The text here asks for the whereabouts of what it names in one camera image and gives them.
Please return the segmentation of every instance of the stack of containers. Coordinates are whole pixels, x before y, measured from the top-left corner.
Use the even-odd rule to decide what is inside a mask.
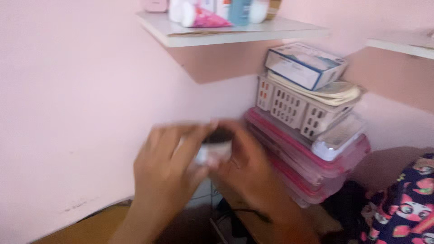
[[[351,112],[361,90],[335,82],[345,66],[345,60],[301,43],[270,49],[257,107],[244,116],[301,207],[336,193],[371,149],[364,123]]]

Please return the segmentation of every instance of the beige plastic basket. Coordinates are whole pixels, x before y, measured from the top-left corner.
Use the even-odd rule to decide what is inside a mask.
[[[256,105],[314,140],[337,118],[351,111],[359,100],[360,97],[339,106],[326,105],[260,75]]]

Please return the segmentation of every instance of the bottle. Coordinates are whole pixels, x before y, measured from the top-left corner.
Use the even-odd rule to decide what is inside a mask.
[[[229,21],[235,26],[248,25],[251,2],[251,0],[232,0],[229,8]]]
[[[182,3],[183,0],[170,0],[169,3],[169,20],[176,23],[182,21]]]
[[[267,17],[269,0],[253,0],[250,6],[249,21],[250,23],[261,23]]]
[[[143,9],[150,13],[164,13],[167,5],[167,0],[142,0]]]
[[[216,0],[216,15],[228,20],[230,5],[231,0]]]

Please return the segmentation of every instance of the pink package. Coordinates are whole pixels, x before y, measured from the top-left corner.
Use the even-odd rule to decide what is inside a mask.
[[[244,118],[250,123],[249,129],[261,143],[312,185],[320,185],[328,181],[327,178],[336,178],[339,174],[354,168],[371,150],[368,139],[361,135],[335,160],[324,161],[313,154],[306,147],[306,143],[291,137],[291,134],[297,136],[293,129],[288,130],[286,125],[272,117],[269,112],[250,108]]]
[[[182,6],[182,26],[184,27],[226,27],[232,26],[232,23],[215,13],[184,2]]]
[[[339,175],[326,184],[319,187],[309,184],[301,175],[282,161],[277,155],[268,152],[268,160],[273,164],[283,182],[293,190],[300,198],[311,204],[323,202],[329,196],[335,194],[344,185],[348,174]]]

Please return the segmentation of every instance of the pink container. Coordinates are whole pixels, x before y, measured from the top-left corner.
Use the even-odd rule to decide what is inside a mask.
[[[335,160],[324,161],[310,151],[308,142],[297,137],[297,130],[289,128],[269,112],[250,108],[244,117],[249,130],[264,146],[315,186],[354,168],[371,150],[368,139],[361,135]]]
[[[302,198],[307,203],[318,204],[323,202],[329,196],[335,194],[343,186],[348,174],[340,174],[333,180],[323,183],[320,186],[314,186],[307,182],[300,174],[293,170],[277,155],[269,152],[268,160],[273,164],[277,173],[282,178],[283,182],[293,192]]]

